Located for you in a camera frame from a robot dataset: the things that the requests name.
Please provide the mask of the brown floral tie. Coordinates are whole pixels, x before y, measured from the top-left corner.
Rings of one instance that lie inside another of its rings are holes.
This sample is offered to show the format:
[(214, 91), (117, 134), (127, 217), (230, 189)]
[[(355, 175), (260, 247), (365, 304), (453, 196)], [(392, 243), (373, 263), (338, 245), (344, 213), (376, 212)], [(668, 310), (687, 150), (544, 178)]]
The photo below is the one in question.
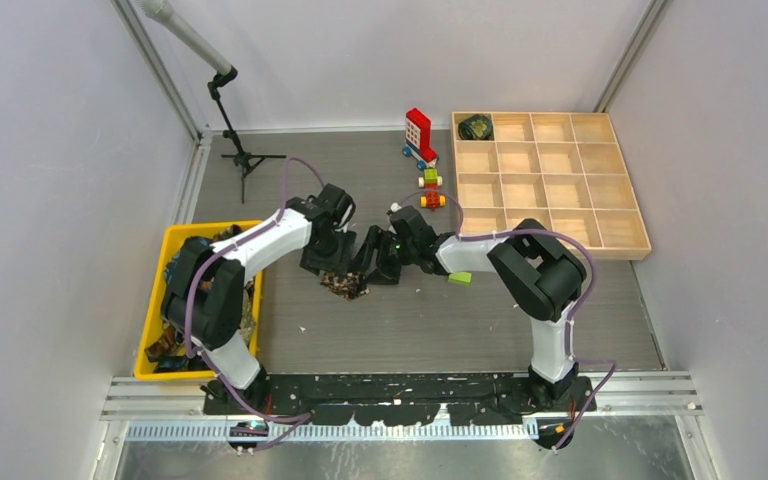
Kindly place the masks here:
[(320, 285), (347, 301), (356, 300), (369, 293), (365, 275), (358, 272), (347, 272), (344, 275), (325, 272), (320, 277)]

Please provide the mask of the red yellow toy block car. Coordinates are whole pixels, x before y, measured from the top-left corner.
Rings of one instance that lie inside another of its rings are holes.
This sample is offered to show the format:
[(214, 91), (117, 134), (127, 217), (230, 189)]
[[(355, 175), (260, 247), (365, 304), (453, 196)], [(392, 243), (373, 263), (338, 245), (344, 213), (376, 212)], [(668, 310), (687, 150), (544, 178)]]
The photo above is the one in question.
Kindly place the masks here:
[(418, 177), (421, 208), (436, 210), (446, 205), (446, 196), (441, 193), (442, 181), (442, 177), (435, 168), (426, 168), (422, 171)]

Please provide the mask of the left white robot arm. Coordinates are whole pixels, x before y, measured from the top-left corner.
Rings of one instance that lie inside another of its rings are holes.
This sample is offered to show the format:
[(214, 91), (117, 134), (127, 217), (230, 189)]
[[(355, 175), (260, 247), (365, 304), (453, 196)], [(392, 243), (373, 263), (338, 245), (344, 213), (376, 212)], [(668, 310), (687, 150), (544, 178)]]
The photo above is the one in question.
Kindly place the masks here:
[(228, 400), (240, 412), (258, 412), (267, 398), (259, 381), (264, 369), (239, 332), (246, 285), (295, 251), (302, 254), (301, 268), (315, 275), (346, 273), (356, 239), (347, 224), (355, 210), (348, 193), (327, 184), (227, 240), (191, 237), (173, 256), (161, 317), (231, 384)]

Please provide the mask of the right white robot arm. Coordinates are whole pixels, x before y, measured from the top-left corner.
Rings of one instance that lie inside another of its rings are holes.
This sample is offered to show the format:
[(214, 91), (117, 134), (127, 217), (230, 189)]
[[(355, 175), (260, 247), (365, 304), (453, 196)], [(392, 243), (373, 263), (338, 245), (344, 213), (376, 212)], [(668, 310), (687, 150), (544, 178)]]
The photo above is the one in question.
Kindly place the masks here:
[(515, 229), (463, 236), (436, 232), (413, 207), (393, 208), (390, 226), (373, 226), (348, 270), (369, 284), (394, 285), (404, 266), (432, 275), (495, 273), (531, 322), (531, 397), (556, 410), (571, 395), (579, 364), (572, 353), (573, 312), (587, 272), (557, 235), (527, 218)]

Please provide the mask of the green toy block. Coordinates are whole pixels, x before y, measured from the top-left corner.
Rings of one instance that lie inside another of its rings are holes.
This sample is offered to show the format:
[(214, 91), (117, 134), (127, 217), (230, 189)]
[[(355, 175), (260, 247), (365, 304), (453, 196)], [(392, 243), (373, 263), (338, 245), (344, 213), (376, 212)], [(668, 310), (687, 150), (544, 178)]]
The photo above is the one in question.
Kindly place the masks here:
[(470, 272), (455, 272), (448, 275), (448, 282), (456, 285), (470, 285), (472, 274)]

